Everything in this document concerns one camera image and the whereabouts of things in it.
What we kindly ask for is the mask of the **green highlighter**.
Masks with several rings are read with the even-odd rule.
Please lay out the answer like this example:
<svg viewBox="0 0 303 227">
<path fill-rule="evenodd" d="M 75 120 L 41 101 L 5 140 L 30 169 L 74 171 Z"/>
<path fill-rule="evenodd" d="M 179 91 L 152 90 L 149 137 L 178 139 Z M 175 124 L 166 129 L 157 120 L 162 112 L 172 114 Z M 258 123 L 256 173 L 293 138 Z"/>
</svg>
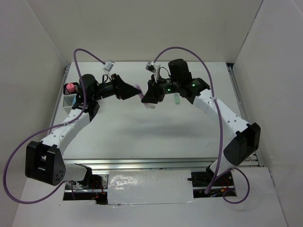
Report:
<svg viewBox="0 0 303 227">
<path fill-rule="evenodd" d="M 180 104 L 179 94 L 177 94 L 177 93 L 174 94 L 174 102 L 176 105 Z"/>
</svg>

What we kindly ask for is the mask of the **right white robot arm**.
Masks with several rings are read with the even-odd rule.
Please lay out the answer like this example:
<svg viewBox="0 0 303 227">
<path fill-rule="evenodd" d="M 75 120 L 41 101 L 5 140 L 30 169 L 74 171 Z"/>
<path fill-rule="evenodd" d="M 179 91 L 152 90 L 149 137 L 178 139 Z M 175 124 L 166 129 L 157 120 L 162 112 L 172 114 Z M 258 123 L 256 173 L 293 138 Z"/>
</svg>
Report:
<svg viewBox="0 0 303 227">
<path fill-rule="evenodd" d="M 223 172 L 239 166 L 258 149 L 261 128 L 257 123 L 248 123 L 219 98 L 215 98 L 203 79 L 192 77 L 183 59 L 170 61 L 168 67 L 169 78 L 164 79 L 160 76 L 160 67 L 156 67 L 152 61 L 147 63 L 146 69 L 152 72 L 152 76 L 142 103 L 157 104 L 163 101 L 165 95 L 178 93 L 223 127 L 226 145 L 220 159 L 206 169 L 208 183 L 218 185 L 223 180 Z"/>
</svg>

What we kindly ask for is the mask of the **purple highlighter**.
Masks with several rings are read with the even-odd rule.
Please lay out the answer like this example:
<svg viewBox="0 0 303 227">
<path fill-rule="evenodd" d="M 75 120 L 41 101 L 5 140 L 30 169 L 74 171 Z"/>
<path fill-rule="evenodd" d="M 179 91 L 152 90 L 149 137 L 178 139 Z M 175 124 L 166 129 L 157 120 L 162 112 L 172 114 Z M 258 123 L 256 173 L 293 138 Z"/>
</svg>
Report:
<svg viewBox="0 0 303 227">
<path fill-rule="evenodd" d="M 144 95 L 143 95 L 143 92 L 142 92 L 142 90 L 141 90 L 141 87 L 140 87 L 138 84 L 134 85 L 134 87 L 135 87 L 136 89 L 140 90 L 140 94 L 139 94 L 138 96 L 140 97 L 140 99 L 143 99 Z M 152 104 L 144 103 L 144 106 L 145 106 L 147 109 L 149 108 L 150 105 L 152 105 Z"/>
</svg>

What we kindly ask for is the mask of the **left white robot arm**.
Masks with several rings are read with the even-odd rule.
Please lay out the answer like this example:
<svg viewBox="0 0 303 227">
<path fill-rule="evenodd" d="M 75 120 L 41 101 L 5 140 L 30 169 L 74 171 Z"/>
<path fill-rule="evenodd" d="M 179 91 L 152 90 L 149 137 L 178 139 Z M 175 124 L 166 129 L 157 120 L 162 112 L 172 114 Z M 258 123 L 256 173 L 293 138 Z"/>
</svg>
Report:
<svg viewBox="0 0 303 227">
<path fill-rule="evenodd" d="M 93 184 L 92 169 L 82 164 L 66 164 L 63 154 L 77 136 L 97 115 L 98 101 L 110 96 L 126 100 L 141 91 L 113 74 L 107 83 L 98 83 L 91 74 L 81 76 L 76 102 L 62 124 L 39 142 L 31 141 L 26 148 L 25 175 L 28 178 L 57 186 L 74 181 L 87 189 Z"/>
</svg>

